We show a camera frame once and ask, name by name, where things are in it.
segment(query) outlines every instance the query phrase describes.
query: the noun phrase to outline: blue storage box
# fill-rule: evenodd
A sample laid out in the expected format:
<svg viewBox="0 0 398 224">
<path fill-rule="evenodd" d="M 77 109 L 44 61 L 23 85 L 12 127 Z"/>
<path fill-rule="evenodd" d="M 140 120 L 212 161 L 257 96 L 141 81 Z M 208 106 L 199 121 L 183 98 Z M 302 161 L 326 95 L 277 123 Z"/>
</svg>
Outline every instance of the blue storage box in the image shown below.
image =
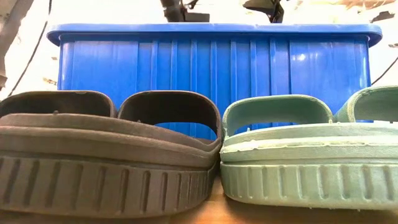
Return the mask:
<svg viewBox="0 0 398 224">
<path fill-rule="evenodd" d="M 236 100 L 306 94 L 333 112 L 370 85 L 375 25 L 64 24 L 48 33 L 61 47 L 59 90 L 96 90 L 116 106 L 144 90 L 191 90 L 223 114 Z M 284 123 L 255 124 L 252 129 Z M 199 124 L 163 124 L 209 138 Z"/>
</svg>

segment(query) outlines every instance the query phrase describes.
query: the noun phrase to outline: slipper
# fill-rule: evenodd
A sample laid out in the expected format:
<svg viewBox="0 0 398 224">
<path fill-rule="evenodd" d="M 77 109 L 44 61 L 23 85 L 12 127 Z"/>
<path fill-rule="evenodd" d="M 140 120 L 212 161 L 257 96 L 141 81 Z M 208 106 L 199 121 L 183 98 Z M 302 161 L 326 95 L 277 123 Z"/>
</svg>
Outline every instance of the slipper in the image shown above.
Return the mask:
<svg viewBox="0 0 398 224">
<path fill-rule="evenodd" d="M 179 113 L 209 125 L 217 140 L 151 125 L 180 121 Z M 138 93 L 115 116 L 111 100 L 93 91 L 2 101 L 0 209 L 139 218 L 181 212 L 208 196 L 221 147 L 220 114 L 209 99 L 187 91 Z"/>
<path fill-rule="evenodd" d="M 332 119 L 330 109 L 310 96 L 266 96 L 233 103 L 223 117 L 225 194 L 261 205 L 397 208 L 398 129 L 332 123 Z M 246 124 L 275 121 L 299 125 L 233 135 Z"/>
</svg>

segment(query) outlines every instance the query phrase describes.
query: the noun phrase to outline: light green slipper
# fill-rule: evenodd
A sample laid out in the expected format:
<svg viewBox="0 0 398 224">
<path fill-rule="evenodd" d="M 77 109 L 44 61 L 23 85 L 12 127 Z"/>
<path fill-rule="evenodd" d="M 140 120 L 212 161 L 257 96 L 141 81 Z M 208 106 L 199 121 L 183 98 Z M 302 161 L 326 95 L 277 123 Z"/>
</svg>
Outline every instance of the light green slipper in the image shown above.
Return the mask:
<svg viewBox="0 0 398 224">
<path fill-rule="evenodd" d="M 357 94 L 346 104 L 352 105 L 347 106 L 352 111 L 361 110 L 361 102 L 374 102 L 357 99 L 350 103 Z M 373 93 L 368 96 L 378 98 Z M 398 105 L 397 97 L 390 100 L 387 105 Z M 379 110 L 388 108 L 392 110 L 388 114 L 394 114 L 393 110 L 397 114 L 396 107 L 384 105 Z M 354 118 L 353 112 L 346 114 Z M 362 112 L 357 112 L 358 119 L 373 118 L 359 114 Z M 265 96 L 230 105 L 223 117 L 225 139 L 221 149 L 225 194 L 261 205 L 397 208 L 398 128 L 389 124 L 332 123 L 332 119 L 329 108 L 311 96 Z M 234 135 L 246 124 L 276 121 L 300 125 Z"/>
</svg>

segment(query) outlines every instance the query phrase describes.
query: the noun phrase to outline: ridged sole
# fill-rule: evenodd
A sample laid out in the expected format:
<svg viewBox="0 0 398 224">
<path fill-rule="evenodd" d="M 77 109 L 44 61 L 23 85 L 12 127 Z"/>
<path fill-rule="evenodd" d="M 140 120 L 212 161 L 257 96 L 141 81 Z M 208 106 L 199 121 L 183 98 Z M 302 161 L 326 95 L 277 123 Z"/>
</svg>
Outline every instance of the ridged sole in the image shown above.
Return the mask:
<svg viewBox="0 0 398 224">
<path fill-rule="evenodd" d="M 225 194 L 244 203 L 313 208 L 398 208 L 398 164 L 221 163 L 221 180 Z"/>
<path fill-rule="evenodd" d="M 127 162 L 0 156 L 0 209 L 98 218 L 171 215 L 211 192 L 210 170 L 135 167 Z"/>
</svg>

